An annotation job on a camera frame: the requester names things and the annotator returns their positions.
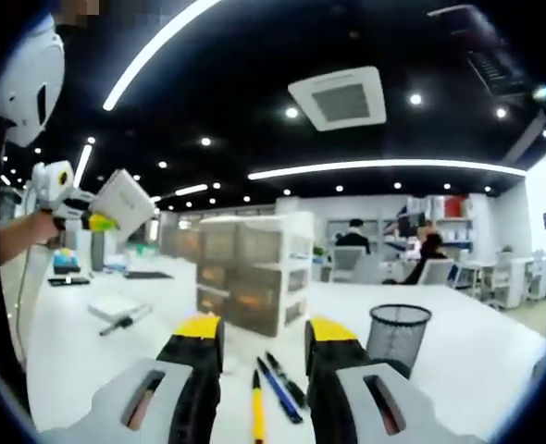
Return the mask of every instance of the ceiling air conditioner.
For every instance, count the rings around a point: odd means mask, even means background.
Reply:
[[[335,71],[288,86],[290,94],[319,131],[386,122],[380,75],[374,67]]]

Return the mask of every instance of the black ceiling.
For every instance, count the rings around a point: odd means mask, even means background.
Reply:
[[[494,193],[519,178],[480,171],[382,168],[314,173],[250,181],[249,173],[278,167],[380,158],[461,159],[500,164],[540,111],[530,97],[536,84],[521,65],[502,85],[488,89],[471,67],[469,51],[494,56],[461,22],[428,17],[450,6],[437,0],[223,0],[170,40],[141,71],[111,112],[102,105],[140,49],[191,1],[105,2],[86,26],[60,26],[67,56],[64,91],[47,130],[32,146],[8,147],[5,174],[30,173],[36,161],[78,163],[88,136],[97,143],[81,186],[96,191],[115,168],[141,176],[150,195],[200,183],[222,188],[159,205],[270,204],[286,188],[303,197],[405,192]],[[375,66],[385,95],[384,125],[318,132],[293,105],[289,83],[331,71]],[[424,103],[415,108],[409,94]],[[506,119],[495,109],[504,106]],[[213,143],[203,147],[199,141]],[[510,167],[526,168],[544,153],[537,137]],[[168,167],[157,167],[159,161]],[[403,187],[395,191],[393,183]]]

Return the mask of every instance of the phone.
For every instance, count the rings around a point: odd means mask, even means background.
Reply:
[[[90,280],[85,277],[51,277],[47,279],[52,287],[63,287],[66,285],[86,285]]]

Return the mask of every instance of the pen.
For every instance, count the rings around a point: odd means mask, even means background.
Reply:
[[[263,410],[263,391],[256,369],[253,373],[253,437],[254,444],[265,443],[265,411]]]
[[[258,368],[261,369],[261,372],[263,372],[265,379],[268,381],[270,386],[273,388],[273,391],[277,395],[283,412],[288,415],[290,421],[292,421],[294,424],[300,424],[303,421],[302,416],[300,416],[295,407],[293,407],[288,395],[286,395],[283,389],[279,386],[273,374],[270,372],[261,358],[256,358],[256,363],[258,364]]]
[[[143,305],[135,312],[128,314],[126,316],[120,317],[115,321],[113,324],[108,326],[107,328],[104,328],[100,330],[99,335],[100,336],[106,336],[109,333],[115,331],[117,328],[128,328],[131,327],[135,322],[142,319],[144,316],[149,314],[152,311],[151,305]]]
[[[271,353],[267,351],[265,353],[265,356],[269,362],[269,365],[271,365],[271,368],[273,369],[273,373],[275,373],[275,376],[279,378],[279,380],[283,384],[283,387],[285,387],[288,392],[290,392],[290,394],[293,396],[293,398],[295,399],[295,403],[298,404],[301,408],[305,408],[306,397],[304,395],[304,392],[298,387],[295,382],[288,378],[288,376],[281,368],[281,365],[279,365],[279,363],[277,362],[277,359],[275,359]]]

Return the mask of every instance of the blue pen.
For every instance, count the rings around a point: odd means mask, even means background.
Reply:
[[[292,421],[294,424],[300,424],[303,421],[302,416],[300,416],[295,407],[293,407],[290,398],[288,398],[288,396],[285,394],[271,371],[267,368],[265,363],[261,361],[261,358],[256,358],[256,363],[258,364],[258,368],[261,369],[261,372],[263,372],[265,379],[268,381],[270,386],[273,388],[273,391],[279,398],[279,403],[281,404],[283,412],[288,415],[290,421]]]

